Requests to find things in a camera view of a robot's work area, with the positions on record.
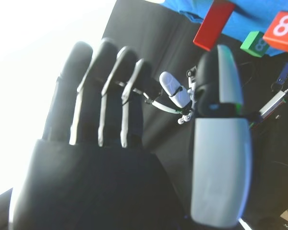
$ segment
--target number 8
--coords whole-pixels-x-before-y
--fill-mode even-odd
[[[263,38],[260,38],[255,46],[256,51],[262,51],[266,44],[267,43],[263,40]]]
[[[273,34],[275,36],[284,36],[285,34],[288,33],[288,23],[284,23],[285,20],[288,19],[288,15],[282,17],[280,20],[279,20],[279,24],[274,28],[273,30]],[[284,31],[279,31],[279,29],[281,27],[284,27]]]

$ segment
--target orange block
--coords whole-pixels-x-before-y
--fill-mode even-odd
[[[263,39],[270,46],[288,52],[288,12],[280,11],[276,15]]]
[[[197,31],[193,43],[205,50],[211,50],[222,33],[235,6],[234,3],[227,0],[214,0],[202,25]]]

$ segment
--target green block with number 8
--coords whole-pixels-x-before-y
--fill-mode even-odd
[[[261,58],[267,49],[270,47],[264,40],[264,34],[260,31],[252,31],[246,37],[240,49],[243,49],[245,52]]]

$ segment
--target number block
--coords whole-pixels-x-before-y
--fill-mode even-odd
[[[281,11],[276,15],[263,39],[270,46],[288,52],[288,12]]]
[[[243,49],[245,52],[253,55],[255,57],[261,58],[267,49],[270,47],[264,40],[263,40],[263,33],[260,31],[252,31],[246,37],[240,49]]]
[[[235,6],[234,3],[226,0],[214,0],[202,25],[197,31],[193,43],[205,50],[211,50],[217,38],[222,33]]]

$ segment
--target blue cloth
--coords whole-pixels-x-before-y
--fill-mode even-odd
[[[213,0],[166,0],[163,6],[184,14],[191,22],[202,23]],[[249,32],[266,32],[280,11],[288,11],[288,0],[231,0],[236,9],[222,33],[244,41]],[[283,51],[269,47],[266,54],[276,55]]]

